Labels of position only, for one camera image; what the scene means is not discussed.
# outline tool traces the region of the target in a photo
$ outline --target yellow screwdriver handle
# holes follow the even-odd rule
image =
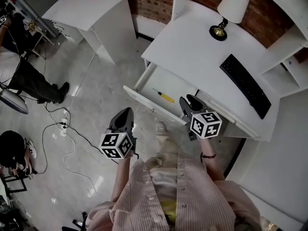
[[[161,96],[164,98],[164,99],[167,99],[169,102],[171,103],[174,103],[174,100],[172,98],[169,98],[168,96],[164,95],[164,94],[161,94]]]

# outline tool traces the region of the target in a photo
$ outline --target pink striped shirt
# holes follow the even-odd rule
[[[259,211],[235,182],[213,182],[204,165],[179,150],[175,230],[233,231],[237,217],[259,227]],[[131,168],[118,201],[97,205],[90,211],[87,225],[89,231],[169,230],[142,160]]]

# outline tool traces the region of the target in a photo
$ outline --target screwdriver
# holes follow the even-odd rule
[[[158,95],[162,96],[164,99],[167,99],[169,102],[174,103],[174,100],[172,98],[169,98],[167,95],[161,93],[160,91],[153,88],[153,90],[157,91]]]

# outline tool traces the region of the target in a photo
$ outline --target power strip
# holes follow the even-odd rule
[[[62,123],[67,124],[67,120],[66,119],[62,119]],[[66,136],[66,131],[67,131],[67,125],[61,125],[61,128],[60,128],[61,136],[65,137]]]

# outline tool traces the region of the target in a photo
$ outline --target khaki pants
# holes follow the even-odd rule
[[[170,136],[169,132],[157,133],[156,141],[158,143],[159,153],[145,162],[148,170],[153,167],[176,168],[178,165],[179,145]]]

